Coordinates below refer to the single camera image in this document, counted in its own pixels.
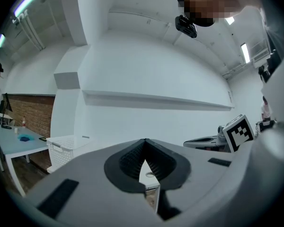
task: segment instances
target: computer monitor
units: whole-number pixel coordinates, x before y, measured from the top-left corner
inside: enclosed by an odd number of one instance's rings
[[[4,118],[5,110],[8,109],[8,110],[10,110],[11,112],[13,111],[13,110],[11,109],[11,106],[10,106],[8,94],[5,93],[4,96],[5,96],[5,102],[4,102],[4,107],[3,107],[3,111],[2,111],[1,127],[4,128],[4,129],[11,129],[11,127],[3,125],[3,122],[4,122],[4,119],[3,119],[3,118]]]
[[[6,106],[5,106],[4,110],[8,109],[12,112],[13,110],[11,109],[11,106],[10,106],[10,103],[9,103],[9,96],[8,96],[7,93],[5,93],[4,96],[5,96],[5,99],[6,99],[6,103],[5,103]]]
[[[236,152],[244,142],[255,139],[246,115],[242,114],[227,123],[223,128],[223,133],[232,153]]]

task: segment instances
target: fluorescent light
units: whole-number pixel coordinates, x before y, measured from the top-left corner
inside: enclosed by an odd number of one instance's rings
[[[32,0],[23,0],[22,3],[17,7],[17,9],[14,11],[14,14],[16,17],[18,17],[22,11],[30,4]]]
[[[248,62],[250,62],[247,45],[244,43],[243,45],[241,45],[241,48],[245,57],[245,63],[247,64]]]
[[[0,48],[2,47],[2,44],[5,40],[5,36],[4,35],[0,35]]]
[[[229,25],[231,25],[235,21],[233,17],[227,17],[225,20],[227,21]]]

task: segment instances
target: bottle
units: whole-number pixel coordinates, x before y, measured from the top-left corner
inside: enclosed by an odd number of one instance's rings
[[[23,116],[22,127],[25,128],[25,117]]]

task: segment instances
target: white basket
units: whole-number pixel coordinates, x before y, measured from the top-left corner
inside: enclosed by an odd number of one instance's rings
[[[46,143],[48,146],[49,156],[51,159],[52,166],[57,169],[74,157],[78,156],[75,151],[88,143],[91,140],[87,137],[82,137],[82,139],[77,139],[74,135],[61,136],[47,138]]]

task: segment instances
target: brick wall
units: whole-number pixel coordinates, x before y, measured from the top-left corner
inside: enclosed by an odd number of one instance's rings
[[[6,114],[15,120],[15,126],[22,126],[24,116],[28,129],[48,138],[51,131],[54,100],[54,96],[19,96],[9,94],[9,102],[13,111],[6,110]]]

